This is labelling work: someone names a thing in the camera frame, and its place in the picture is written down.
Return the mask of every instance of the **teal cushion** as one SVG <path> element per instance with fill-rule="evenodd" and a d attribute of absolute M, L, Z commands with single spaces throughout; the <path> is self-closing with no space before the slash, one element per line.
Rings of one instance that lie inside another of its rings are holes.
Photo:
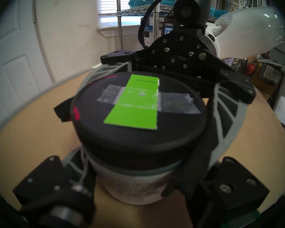
<path fill-rule="evenodd" d="M 211 7 L 210 7 L 209 16 L 214 17 L 214 11 L 215 11 L 215 9 L 211 6 Z"/>
<path fill-rule="evenodd" d="M 219 18 L 223 14 L 227 14 L 229 11 L 227 10 L 215 10 L 214 11 L 214 17 Z"/>
<path fill-rule="evenodd" d="M 150 5 L 153 3 L 154 0 L 129 0 L 128 5 L 130 8 L 138 7 L 138 6 L 143 6 L 143 5 Z M 162 0 L 161 4 L 162 5 L 169 5 L 169 6 L 174 6 L 175 0 Z"/>

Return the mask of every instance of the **black plastic lid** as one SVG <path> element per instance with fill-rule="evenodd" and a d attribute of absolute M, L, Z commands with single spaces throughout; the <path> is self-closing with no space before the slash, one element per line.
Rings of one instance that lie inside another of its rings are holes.
<path fill-rule="evenodd" d="M 157 112 L 157 130 L 104 124 L 113 104 L 97 101 L 110 85 L 126 86 L 131 74 L 159 77 L 159 92 L 189 93 L 199 114 Z M 180 81 L 149 72 L 116 73 L 84 87 L 73 99 L 71 119 L 82 144 L 107 164 L 132 169 L 157 169 L 186 157 L 203 132 L 206 106 Z"/>

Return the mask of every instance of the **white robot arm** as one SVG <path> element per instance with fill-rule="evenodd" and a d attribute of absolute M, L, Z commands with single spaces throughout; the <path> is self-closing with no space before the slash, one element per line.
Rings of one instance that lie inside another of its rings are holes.
<path fill-rule="evenodd" d="M 285 42 L 285 19 L 275 7 L 233 11 L 207 25 L 206 35 L 215 37 L 214 46 L 220 59 L 245 59 Z"/>

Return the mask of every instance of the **door hinge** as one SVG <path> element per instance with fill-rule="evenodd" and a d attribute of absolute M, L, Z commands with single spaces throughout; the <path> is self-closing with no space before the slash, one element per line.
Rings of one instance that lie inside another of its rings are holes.
<path fill-rule="evenodd" d="M 36 17 L 35 17 L 35 8 L 33 7 L 33 20 L 36 22 Z"/>

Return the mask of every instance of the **white door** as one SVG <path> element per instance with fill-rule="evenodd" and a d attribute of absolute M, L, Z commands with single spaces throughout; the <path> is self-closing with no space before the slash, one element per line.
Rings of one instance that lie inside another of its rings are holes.
<path fill-rule="evenodd" d="M 13 0 L 0 17 L 0 122 L 52 84 L 32 8 L 33 0 Z"/>

